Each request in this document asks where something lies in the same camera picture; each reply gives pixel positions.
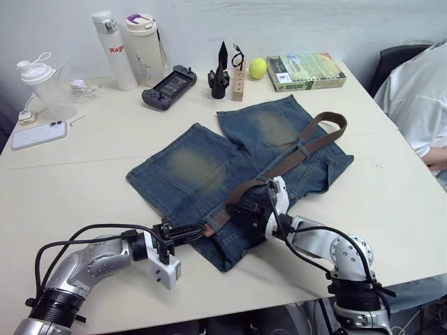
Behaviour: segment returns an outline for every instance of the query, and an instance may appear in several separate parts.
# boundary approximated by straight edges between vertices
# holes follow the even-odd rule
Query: bottle cap
[[[129,35],[147,36],[156,32],[156,22],[149,14],[132,14],[126,18]]]
[[[117,22],[109,10],[94,13],[91,19],[95,24],[96,30],[101,34],[111,34],[118,29]]]
[[[35,61],[21,61],[17,63],[17,69],[20,71],[20,79],[28,85],[46,81],[56,70],[47,64],[39,62],[45,61],[50,57],[51,54],[49,52],[44,52]]]

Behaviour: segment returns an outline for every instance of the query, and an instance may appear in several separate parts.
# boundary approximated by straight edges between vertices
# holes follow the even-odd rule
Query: shaker bottle
[[[112,67],[122,91],[132,91],[138,84],[127,59],[126,49],[117,23],[109,10],[94,13],[91,18],[98,32],[99,41]]]
[[[126,19],[126,28],[135,48],[148,86],[155,86],[164,78],[163,48],[159,42],[157,25],[149,14],[133,14]]]
[[[56,120],[71,119],[76,115],[76,109],[62,89],[61,83],[54,76],[56,70],[41,63],[41,61],[49,59],[50,56],[49,52],[44,52],[31,63],[29,61],[17,63],[20,79],[33,89]]]

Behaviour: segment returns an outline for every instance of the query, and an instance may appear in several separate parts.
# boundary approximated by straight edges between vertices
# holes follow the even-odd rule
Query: yellow tennis ball
[[[253,79],[261,79],[267,71],[267,63],[262,58],[255,58],[249,67],[250,76]]]

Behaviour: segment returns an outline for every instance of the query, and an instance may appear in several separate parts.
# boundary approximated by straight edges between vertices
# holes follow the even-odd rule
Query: white shirt
[[[420,157],[446,146],[446,41],[395,68],[374,100]]]

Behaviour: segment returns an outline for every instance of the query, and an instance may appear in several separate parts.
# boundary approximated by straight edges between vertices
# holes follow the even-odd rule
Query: book
[[[267,70],[277,92],[342,87],[346,76],[329,54],[267,57]]]

